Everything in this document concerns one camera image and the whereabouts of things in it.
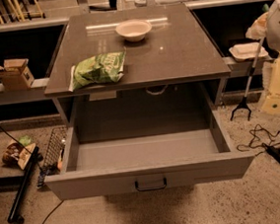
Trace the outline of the green jalapeno chip bag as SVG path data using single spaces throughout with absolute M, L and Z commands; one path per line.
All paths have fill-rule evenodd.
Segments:
M 71 77 L 68 90 L 77 89 L 91 84 L 118 83 L 123 76 L 125 52 L 107 52 L 97 54 L 71 67 Z

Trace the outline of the open grey top drawer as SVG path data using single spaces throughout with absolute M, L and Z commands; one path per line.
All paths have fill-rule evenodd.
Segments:
M 254 158 L 234 148 L 201 83 L 116 98 L 75 99 L 63 164 L 45 183 L 59 199 L 138 191 L 134 183 L 168 180 L 166 188 L 240 179 Z

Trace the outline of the grey cabinet with stone top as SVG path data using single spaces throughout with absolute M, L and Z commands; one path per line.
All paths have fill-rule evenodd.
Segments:
M 119 23 L 136 19 L 152 24 L 143 40 L 129 42 L 116 33 Z M 117 51 L 126 56 L 124 75 L 117 84 L 68 90 L 72 66 L 97 54 Z M 70 122 L 74 96 L 211 79 L 224 82 L 231 72 L 182 4 L 71 17 L 51 70 L 45 96 L 54 101 L 66 125 Z

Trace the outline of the brown snack bag on floor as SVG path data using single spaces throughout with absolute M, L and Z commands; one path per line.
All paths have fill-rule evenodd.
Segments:
M 7 166 L 18 166 L 24 170 L 35 148 L 36 144 L 30 136 L 22 136 L 18 141 L 12 139 L 3 153 L 2 162 Z

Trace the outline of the crumpled plastic bag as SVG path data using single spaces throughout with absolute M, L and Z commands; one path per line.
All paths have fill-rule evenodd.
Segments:
M 266 36 L 266 24 L 268 13 L 261 14 L 247 29 L 245 37 L 259 40 Z

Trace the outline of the white paper bowl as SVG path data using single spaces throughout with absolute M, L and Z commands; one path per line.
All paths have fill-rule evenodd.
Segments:
M 137 42 L 145 38 L 146 34 L 152 30 L 152 24 L 144 20 L 126 20 L 116 26 L 116 32 L 125 40 Z

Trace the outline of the reacher grabber tool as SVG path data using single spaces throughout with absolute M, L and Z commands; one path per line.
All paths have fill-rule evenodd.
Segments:
M 256 67 L 256 64 L 258 62 L 258 57 L 259 57 L 259 54 L 261 52 L 261 48 L 263 46 L 263 43 L 264 43 L 264 38 L 262 37 L 260 39 L 260 41 L 258 42 L 258 46 L 257 46 L 256 52 L 254 54 L 254 58 L 253 58 L 253 62 L 251 64 L 251 68 L 248 70 L 249 72 L 248 72 L 248 77 L 247 77 L 247 83 L 246 83 L 246 86 L 245 86 L 245 93 L 243 95 L 242 100 L 239 102 L 239 104 L 232 110 L 232 114 L 231 114 L 231 118 L 230 118 L 231 121 L 234 120 L 235 113 L 237 111 L 242 110 L 242 109 L 245 109 L 248 112 L 247 119 L 250 119 L 252 111 L 248 107 L 246 99 L 247 99 L 247 96 L 248 96 L 248 92 L 249 92 L 249 87 L 251 85 L 252 76 L 253 76 L 253 74 L 255 72 L 255 67 Z

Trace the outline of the white takeout clamshell container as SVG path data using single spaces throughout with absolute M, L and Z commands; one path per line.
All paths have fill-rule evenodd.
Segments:
M 231 48 L 229 49 L 229 52 L 232 54 L 232 56 L 237 62 L 254 59 L 258 51 L 259 58 L 268 55 L 266 49 L 264 49 L 263 46 L 259 45 L 258 42 L 240 43 L 231 46 Z

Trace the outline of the open cardboard box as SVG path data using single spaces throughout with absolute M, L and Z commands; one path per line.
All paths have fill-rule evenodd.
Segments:
M 0 65 L 0 82 L 6 91 L 29 89 L 34 81 L 34 75 L 28 66 L 27 58 L 5 59 Z

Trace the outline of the black pole on floor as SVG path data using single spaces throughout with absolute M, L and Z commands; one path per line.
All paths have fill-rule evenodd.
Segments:
M 23 216 L 20 214 L 20 209 L 22 207 L 22 201 L 23 198 L 25 197 L 26 188 L 28 186 L 28 182 L 30 180 L 32 170 L 37 163 L 38 155 L 39 155 L 38 148 L 36 147 L 33 153 L 31 154 L 29 161 L 27 162 L 27 166 L 24 171 L 23 178 L 20 181 L 19 189 L 17 190 L 16 197 L 10 209 L 10 213 L 7 219 L 7 222 L 9 224 L 12 223 L 23 224 L 25 220 L 25 218 L 23 218 Z

